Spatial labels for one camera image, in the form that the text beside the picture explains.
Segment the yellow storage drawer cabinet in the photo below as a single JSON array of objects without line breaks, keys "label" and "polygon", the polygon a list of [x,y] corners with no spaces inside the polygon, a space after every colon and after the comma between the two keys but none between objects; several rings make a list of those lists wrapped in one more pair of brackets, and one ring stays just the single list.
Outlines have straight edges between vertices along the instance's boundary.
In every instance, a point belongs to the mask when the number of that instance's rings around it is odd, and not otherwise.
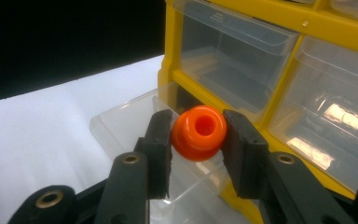
[{"label": "yellow storage drawer cabinet", "polygon": [[[166,3],[158,85],[176,82],[203,104],[241,112],[270,151],[297,155],[325,187],[354,198],[358,8],[336,0]],[[221,196],[262,222],[231,186]]]}]

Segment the black background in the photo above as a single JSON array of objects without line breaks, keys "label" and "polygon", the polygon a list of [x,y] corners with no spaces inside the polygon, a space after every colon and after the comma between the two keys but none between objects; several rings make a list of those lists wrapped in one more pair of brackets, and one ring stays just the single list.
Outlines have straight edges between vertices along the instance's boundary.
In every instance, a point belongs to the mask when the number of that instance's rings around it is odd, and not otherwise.
[{"label": "black background", "polygon": [[163,53],[165,1],[0,1],[0,99]]}]

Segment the black plastic bracket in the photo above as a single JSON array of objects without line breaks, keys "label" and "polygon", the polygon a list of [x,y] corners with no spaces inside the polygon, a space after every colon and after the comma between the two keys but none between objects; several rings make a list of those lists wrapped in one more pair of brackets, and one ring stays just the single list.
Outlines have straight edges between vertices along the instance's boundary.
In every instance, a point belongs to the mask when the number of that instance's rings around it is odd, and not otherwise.
[{"label": "black plastic bracket", "polygon": [[147,157],[129,152],[115,158],[94,223],[149,222]]},{"label": "black plastic bracket", "polygon": [[238,197],[258,199],[269,144],[243,114],[224,110],[226,139],[221,146],[223,162]]},{"label": "black plastic bracket", "polygon": [[8,223],[66,224],[75,222],[75,192],[66,186],[50,186],[31,195]]}]

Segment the orange plastic ball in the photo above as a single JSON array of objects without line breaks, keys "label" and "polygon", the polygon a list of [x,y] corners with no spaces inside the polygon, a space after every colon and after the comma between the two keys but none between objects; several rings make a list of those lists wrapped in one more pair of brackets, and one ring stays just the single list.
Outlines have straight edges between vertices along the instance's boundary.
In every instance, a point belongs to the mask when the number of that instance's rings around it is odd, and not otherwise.
[{"label": "orange plastic ball", "polygon": [[171,140],[176,151],[191,161],[213,157],[225,139],[227,125],[215,108],[199,105],[186,111],[173,124]]}]

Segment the white table surface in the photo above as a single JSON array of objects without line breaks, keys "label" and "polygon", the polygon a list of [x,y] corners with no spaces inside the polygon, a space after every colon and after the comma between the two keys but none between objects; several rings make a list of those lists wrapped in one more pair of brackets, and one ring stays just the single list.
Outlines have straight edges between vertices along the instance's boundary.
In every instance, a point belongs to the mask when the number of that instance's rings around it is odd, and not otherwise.
[{"label": "white table surface", "polygon": [[107,178],[112,161],[90,120],[157,87],[162,56],[0,101],[0,223],[51,185],[76,193]]}]

